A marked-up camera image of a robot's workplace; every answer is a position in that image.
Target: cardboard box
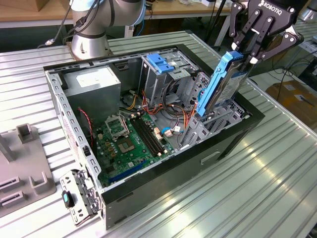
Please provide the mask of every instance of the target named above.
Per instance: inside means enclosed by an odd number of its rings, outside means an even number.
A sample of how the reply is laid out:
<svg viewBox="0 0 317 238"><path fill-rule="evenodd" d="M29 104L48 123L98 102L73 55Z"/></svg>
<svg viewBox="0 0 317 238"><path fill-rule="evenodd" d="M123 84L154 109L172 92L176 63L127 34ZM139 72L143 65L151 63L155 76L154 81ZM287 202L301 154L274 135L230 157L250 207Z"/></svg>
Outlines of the cardboard box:
<svg viewBox="0 0 317 238"><path fill-rule="evenodd" d="M277 98L280 83L266 92ZM317 128L317 97L296 80L283 82L278 102L311 129Z"/></svg>
<svg viewBox="0 0 317 238"><path fill-rule="evenodd" d="M40 11L49 0L0 0L0 5L21 8L30 11Z"/></svg>

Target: workbench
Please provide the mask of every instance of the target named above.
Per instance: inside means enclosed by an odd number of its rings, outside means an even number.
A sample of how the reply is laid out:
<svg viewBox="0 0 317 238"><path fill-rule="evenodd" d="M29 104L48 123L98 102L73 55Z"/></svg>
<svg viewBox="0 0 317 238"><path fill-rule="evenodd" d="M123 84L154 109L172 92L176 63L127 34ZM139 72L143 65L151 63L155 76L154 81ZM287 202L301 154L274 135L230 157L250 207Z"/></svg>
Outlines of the workbench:
<svg viewBox="0 0 317 238"><path fill-rule="evenodd" d="M215 68L219 55L184 31L109 41L114 54L185 44ZM305 237L317 222L317 135L247 81L240 93L265 114L229 156L106 231L75 227L59 177L78 168L42 67L73 61L67 47L0 54L0 132L38 128L57 192L0 218L1 237Z"/></svg>
<svg viewBox="0 0 317 238"><path fill-rule="evenodd" d="M15 27L34 27L34 26L53 26L60 25L65 16L66 9L60 2L61 0L49 0L49 2L39 11L29 11L8 6L0 5L0 28ZM211 16L213 6L205 6L201 3L194 2L191 5L181 4L178 0L173 1L155 1L153 3L152 15L147 10L145 19L170 19L185 17L202 17ZM224 7L221 16L226 16L225 22L219 32L215 42L220 46L226 32L229 29L231 8ZM65 25L73 24L72 14L69 13ZM132 37L133 28L125 27L125 37Z"/></svg>

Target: ram slot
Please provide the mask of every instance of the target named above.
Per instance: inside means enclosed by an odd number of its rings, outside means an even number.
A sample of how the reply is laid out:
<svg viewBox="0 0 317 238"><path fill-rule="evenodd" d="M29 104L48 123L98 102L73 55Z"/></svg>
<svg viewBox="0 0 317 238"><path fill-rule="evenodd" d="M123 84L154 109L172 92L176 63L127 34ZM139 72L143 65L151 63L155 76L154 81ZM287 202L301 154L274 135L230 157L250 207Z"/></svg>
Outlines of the ram slot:
<svg viewBox="0 0 317 238"><path fill-rule="evenodd" d="M159 152L163 151L163 148L161 147L157 139L153 136L153 134L149 131L149 128L146 126L142 119L132 119L130 122L153 157L156 157Z"/></svg>

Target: cable connector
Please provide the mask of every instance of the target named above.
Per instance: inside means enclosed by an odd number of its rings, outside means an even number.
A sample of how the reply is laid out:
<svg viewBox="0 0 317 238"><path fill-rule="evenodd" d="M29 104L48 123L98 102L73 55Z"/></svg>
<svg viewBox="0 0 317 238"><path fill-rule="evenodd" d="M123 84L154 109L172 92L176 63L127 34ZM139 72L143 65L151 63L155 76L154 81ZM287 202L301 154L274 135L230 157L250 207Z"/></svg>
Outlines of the cable connector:
<svg viewBox="0 0 317 238"><path fill-rule="evenodd" d="M87 21L87 17L82 16L76 21L76 27L82 27Z"/></svg>
<svg viewBox="0 0 317 238"><path fill-rule="evenodd" d="M54 38L52 38L52 39L46 41L46 42L45 42L45 45L46 45L46 46L50 46L50 45L53 44L54 42L55 42L55 40L54 40Z"/></svg>

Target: blue cable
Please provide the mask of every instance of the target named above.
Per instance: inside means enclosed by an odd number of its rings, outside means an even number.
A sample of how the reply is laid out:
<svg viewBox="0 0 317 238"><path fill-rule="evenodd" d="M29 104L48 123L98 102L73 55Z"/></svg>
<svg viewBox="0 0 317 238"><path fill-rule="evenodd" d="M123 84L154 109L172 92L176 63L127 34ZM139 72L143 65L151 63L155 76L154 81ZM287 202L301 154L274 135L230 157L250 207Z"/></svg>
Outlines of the blue cable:
<svg viewBox="0 0 317 238"><path fill-rule="evenodd" d="M142 32L142 30L143 30L143 27L144 27L144 18L143 18L143 20L142 20L142 27L141 27L141 30L139 31L139 33L137 34L137 36L139 36L139 35L141 34L141 32Z"/></svg>
<svg viewBox="0 0 317 238"><path fill-rule="evenodd" d="M170 127L165 127L165 128L163 128L162 134L164 134L164 132L166 132L167 130L170 130Z"/></svg>

